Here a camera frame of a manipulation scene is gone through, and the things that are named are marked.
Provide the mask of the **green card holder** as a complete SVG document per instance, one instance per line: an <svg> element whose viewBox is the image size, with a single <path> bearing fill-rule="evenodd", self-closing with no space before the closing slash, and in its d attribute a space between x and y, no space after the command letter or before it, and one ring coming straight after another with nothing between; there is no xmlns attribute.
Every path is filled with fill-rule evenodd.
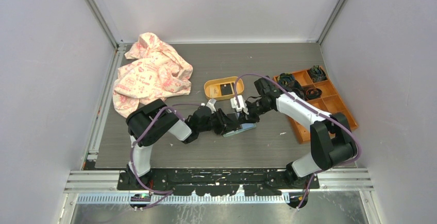
<svg viewBox="0 0 437 224"><path fill-rule="evenodd" d="M230 131L230 132L227 132L227 133L223 134L223 137L230 137L230 136L233 136L233 135L236 135L236 134L239 134L239 133L242 133L242 132L254 129L254 128L256 128L256 124L245 123L245 124L241 125L240 129L237 129L237 130L234 130L234 131Z"/></svg>

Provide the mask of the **black credit card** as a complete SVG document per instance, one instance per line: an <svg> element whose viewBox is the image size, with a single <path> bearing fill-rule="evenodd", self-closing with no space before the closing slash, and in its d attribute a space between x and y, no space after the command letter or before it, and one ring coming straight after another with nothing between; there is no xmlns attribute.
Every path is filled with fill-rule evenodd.
<svg viewBox="0 0 437 224"><path fill-rule="evenodd" d="M233 83L220 84L220 92L222 96L234 94Z"/></svg>

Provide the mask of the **yellow oval tray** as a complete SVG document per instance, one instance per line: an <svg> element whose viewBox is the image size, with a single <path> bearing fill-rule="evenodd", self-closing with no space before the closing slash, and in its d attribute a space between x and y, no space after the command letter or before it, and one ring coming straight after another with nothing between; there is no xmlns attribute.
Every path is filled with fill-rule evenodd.
<svg viewBox="0 0 437 224"><path fill-rule="evenodd" d="M233 83L234 92L236 90L237 95L241 95L244 91L244 83L243 83L242 79L239 79L237 81L237 84L235 84L236 80L237 80L237 76L208 80L204 84L204 92L205 92L206 98L207 99L214 98L217 101L232 99L234 97L234 94L227 95L227 96L221 95L220 84L224 84L224 83Z"/></svg>

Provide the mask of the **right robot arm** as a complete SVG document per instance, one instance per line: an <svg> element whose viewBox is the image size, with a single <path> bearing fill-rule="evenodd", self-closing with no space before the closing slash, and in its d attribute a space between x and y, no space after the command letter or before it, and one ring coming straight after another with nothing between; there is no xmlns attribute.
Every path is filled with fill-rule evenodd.
<svg viewBox="0 0 437 224"><path fill-rule="evenodd" d="M308 175L331 169L358 156L357 142L343 113L322 111L267 77L259 78L254 85L260 97L254 102L246 101L247 113L242 114L240 120L256 123L260 115L274 110L310 132L310 152L286 166L285 179L290 187L299 188Z"/></svg>

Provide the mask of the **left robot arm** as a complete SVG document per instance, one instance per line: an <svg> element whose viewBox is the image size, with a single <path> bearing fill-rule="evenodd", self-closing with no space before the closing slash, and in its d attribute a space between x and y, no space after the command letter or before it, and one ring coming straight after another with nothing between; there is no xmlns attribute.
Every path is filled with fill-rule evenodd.
<svg viewBox="0 0 437 224"><path fill-rule="evenodd" d="M126 124L131 138L128 162L130 183L137 189L148 187L153 145L165 134L169 133L182 143L189 144L202 132L213 131L224 135L241 128L237 115L216 109L214 101L201 104L193 114L183 119L180 113L160 99L129 114Z"/></svg>

